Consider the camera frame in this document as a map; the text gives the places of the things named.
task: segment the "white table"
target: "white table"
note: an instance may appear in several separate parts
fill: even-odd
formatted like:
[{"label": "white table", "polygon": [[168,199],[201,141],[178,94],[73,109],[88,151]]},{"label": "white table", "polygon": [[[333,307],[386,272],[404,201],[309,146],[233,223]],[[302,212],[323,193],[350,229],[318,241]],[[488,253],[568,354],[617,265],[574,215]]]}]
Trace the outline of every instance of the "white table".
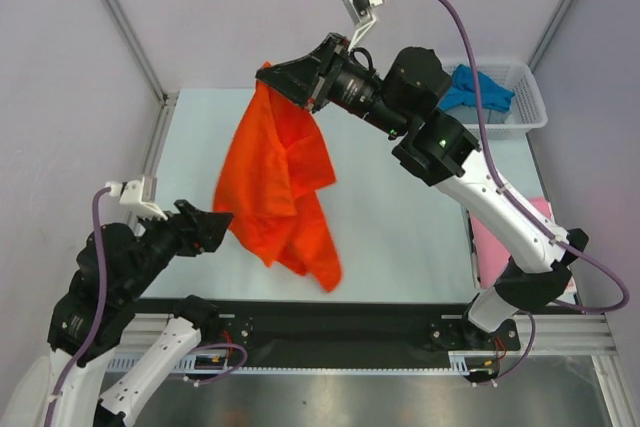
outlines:
[{"label": "white table", "polygon": [[[213,191],[252,89],[183,90],[162,152],[156,201],[210,209]],[[265,267],[229,232],[215,254],[176,258],[144,297],[466,303],[475,295],[461,207],[411,176],[383,132],[329,105],[316,115],[338,182],[319,196],[344,277],[325,293],[311,276]],[[523,195],[542,195],[526,138],[491,143]]]}]

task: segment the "white basket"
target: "white basket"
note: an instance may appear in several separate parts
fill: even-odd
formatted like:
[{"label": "white basket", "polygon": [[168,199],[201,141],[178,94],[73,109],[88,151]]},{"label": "white basket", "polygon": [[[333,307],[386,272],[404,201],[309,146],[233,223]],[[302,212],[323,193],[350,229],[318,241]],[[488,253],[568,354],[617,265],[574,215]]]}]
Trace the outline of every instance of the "white basket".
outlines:
[{"label": "white basket", "polygon": [[[458,65],[468,62],[446,60],[442,62],[444,70],[451,74]],[[498,85],[515,92],[511,101],[511,114],[504,124],[487,124],[490,139],[509,139],[520,137],[531,129],[539,129],[547,124],[545,109],[540,90],[531,69],[521,62],[478,62],[478,69],[489,76]],[[465,127],[480,138],[478,124],[465,124]]]}]

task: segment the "black wire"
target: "black wire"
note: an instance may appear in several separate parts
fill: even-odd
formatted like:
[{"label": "black wire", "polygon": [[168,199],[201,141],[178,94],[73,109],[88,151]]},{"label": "black wire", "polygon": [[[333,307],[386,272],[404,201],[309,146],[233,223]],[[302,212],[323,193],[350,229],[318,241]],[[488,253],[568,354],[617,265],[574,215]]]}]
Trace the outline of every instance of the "black wire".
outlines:
[{"label": "black wire", "polygon": [[[365,66],[362,62],[359,62],[358,59],[356,59],[356,53],[359,52],[362,55],[365,56],[365,58],[367,59],[367,64],[368,66]],[[369,53],[369,51],[367,49],[365,49],[364,47],[356,47],[355,49],[353,49],[350,53],[349,53],[349,58],[351,60],[353,60],[354,62],[362,65],[363,67],[367,67],[369,69],[369,72],[373,73],[375,72],[375,69],[373,68],[373,57],[371,57],[371,54]]]}]

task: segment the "orange cloth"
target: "orange cloth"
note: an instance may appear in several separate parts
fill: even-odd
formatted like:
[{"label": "orange cloth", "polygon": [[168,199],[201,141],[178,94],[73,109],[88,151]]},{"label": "orange cloth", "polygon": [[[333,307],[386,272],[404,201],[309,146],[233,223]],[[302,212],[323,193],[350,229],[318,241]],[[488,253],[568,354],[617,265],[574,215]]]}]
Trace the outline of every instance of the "orange cloth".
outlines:
[{"label": "orange cloth", "polygon": [[336,181],[311,113],[262,82],[236,130],[213,199],[231,231],[267,266],[310,272],[327,291],[342,268],[316,190]]}]

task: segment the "blue towel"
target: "blue towel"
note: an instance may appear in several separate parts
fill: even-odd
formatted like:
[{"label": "blue towel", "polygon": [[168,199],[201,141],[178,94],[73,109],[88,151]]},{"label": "blue towel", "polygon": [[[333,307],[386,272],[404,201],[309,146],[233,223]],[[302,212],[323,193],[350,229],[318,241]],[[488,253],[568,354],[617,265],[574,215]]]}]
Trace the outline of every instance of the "blue towel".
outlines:
[{"label": "blue towel", "polygon": [[[479,72],[480,89],[482,90],[482,107],[498,112],[509,112],[511,99],[515,93],[500,87],[482,72]],[[440,110],[447,111],[458,105],[476,106],[476,94],[473,88],[471,69],[459,65],[452,75],[453,85],[438,104]]]}]

